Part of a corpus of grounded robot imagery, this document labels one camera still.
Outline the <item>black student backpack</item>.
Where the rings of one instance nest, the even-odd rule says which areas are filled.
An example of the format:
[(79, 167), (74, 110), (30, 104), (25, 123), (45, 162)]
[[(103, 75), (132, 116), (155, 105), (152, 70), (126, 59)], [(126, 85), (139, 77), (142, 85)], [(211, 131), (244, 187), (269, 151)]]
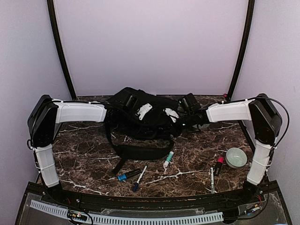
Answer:
[[(181, 134), (177, 126), (176, 100), (148, 94), (143, 90), (126, 87), (107, 99), (104, 125), (108, 142), (120, 157), (112, 170), (116, 175), (127, 160), (156, 160), (163, 158), (174, 147), (172, 137)], [(120, 133), (138, 140), (162, 139), (168, 141), (164, 148), (116, 145), (112, 141), (111, 128), (116, 126)]]

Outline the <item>green white glue stick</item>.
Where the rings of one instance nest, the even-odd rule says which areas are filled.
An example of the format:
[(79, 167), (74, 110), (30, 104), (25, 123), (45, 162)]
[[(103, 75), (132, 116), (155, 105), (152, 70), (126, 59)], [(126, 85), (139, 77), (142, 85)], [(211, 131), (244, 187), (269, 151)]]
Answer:
[(163, 163), (163, 167), (164, 167), (164, 168), (167, 168), (167, 167), (168, 167), (168, 165), (169, 165), (171, 159), (173, 158), (173, 155), (174, 155), (174, 152), (173, 152), (173, 151), (170, 151), (169, 154), (168, 154), (168, 156), (167, 156), (167, 158), (166, 158), (166, 160), (165, 160), (164, 163)]

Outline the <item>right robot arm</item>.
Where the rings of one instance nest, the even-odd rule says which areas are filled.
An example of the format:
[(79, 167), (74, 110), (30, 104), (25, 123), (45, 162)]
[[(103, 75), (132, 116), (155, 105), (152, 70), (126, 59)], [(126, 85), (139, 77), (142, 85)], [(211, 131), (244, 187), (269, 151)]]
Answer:
[(241, 122), (254, 145), (251, 167), (246, 181), (258, 186), (268, 168), (278, 144), (286, 135), (290, 125), (290, 115), (280, 101), (261, 93), (255, 97), (219, 101), (200, 106), (195, 102), (186, 106), (183, 114), (164, 105), (163, 110), (173, 120), (175, 126), (185, 129), (196, 124), (211, 124), (226, 121)]

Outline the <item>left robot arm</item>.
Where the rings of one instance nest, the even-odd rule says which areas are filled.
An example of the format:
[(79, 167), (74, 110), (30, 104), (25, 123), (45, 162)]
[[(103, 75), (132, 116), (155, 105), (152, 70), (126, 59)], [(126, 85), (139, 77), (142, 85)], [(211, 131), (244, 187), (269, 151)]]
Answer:
[(98, 101), (64, 101), (42, 95), (31, 112), (27, 124), (30, 139), (28, 148), (33, 150), (35, 165), (48, 190), (48, 197), (55, 204), (66, 201), (66, 193), (60, 190), (56, 172), (53, 145), (60, 127), (66, 122), (103, 123), (112, 106)]

